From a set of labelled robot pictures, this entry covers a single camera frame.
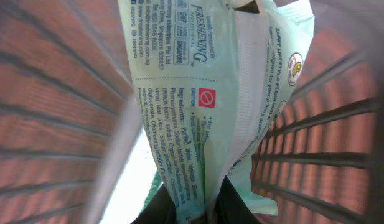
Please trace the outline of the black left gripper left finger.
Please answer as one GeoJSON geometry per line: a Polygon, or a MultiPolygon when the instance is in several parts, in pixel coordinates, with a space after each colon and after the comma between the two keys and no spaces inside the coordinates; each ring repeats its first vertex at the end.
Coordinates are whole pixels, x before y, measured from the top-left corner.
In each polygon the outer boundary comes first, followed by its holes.
{"type": "Polygon", "coordinates": [[[161,185],[147,207],[131,224],[176,224],[176,209],[166,188],[161,185]]]}

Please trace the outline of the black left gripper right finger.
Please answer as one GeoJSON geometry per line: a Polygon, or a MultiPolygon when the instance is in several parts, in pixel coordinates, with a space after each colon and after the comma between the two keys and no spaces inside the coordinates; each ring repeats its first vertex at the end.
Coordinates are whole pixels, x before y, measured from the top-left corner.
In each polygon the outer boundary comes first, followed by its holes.
{"type": "Polygon", "coordinates": [[[218,224],[261,224],[225,177],[215,206],[218,224]]]}

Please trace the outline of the mint green wipes pack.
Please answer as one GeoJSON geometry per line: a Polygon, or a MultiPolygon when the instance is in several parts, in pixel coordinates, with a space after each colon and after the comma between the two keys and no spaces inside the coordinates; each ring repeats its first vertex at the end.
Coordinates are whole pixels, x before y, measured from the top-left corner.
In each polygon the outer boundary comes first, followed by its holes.
{"type": "Polygon", "coordinates": [[[120,0],[134,93],[177,223],[217,223],[228,177],[256,214],[252,155],[286,106],[314,36],[306,0],[120,0]]]}

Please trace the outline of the green white package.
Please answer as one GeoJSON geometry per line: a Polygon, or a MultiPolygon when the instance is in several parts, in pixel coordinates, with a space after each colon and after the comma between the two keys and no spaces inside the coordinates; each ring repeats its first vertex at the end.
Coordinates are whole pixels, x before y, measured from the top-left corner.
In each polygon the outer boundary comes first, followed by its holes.
{"type": "Polygon", "coordinates": [[[143,207],[139,213],[142,213],[146,209],[146,207],[149,205],[149,203],[151,202],[151,200],[153,199],[157,191],[160,189],[162,183],[163,181],[161,179],[161,176],[159,175],[159,172],[156,171],[154,174],[153,180],[151,182],[151,187],[149,189],[149,192],[146,198],[144,199],[143,207]]]}

